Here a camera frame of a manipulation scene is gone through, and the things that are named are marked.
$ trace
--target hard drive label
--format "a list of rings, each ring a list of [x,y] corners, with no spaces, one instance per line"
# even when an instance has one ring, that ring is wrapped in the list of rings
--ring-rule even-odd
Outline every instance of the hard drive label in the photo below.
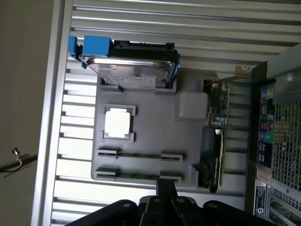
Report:
[[[124,89],[155,89],[156,79],[152,77],[111,76],[108,77]]]
[[[261,219],[264,219],[264,215],[265,215],[265,196],[266,196],[266,187],[256,186],[254,215]]]

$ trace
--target screw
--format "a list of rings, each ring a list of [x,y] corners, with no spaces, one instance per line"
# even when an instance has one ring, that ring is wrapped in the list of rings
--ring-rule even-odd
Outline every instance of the screw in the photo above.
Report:
[[[178,201],[178,202],[185,202],[185,199],[183,199],[183,198],[178,198],[177,201]]]
[[[209,206],[210,206],[211,208],[217,208],[217,204],[216,204],[216,203],[210,203]]]

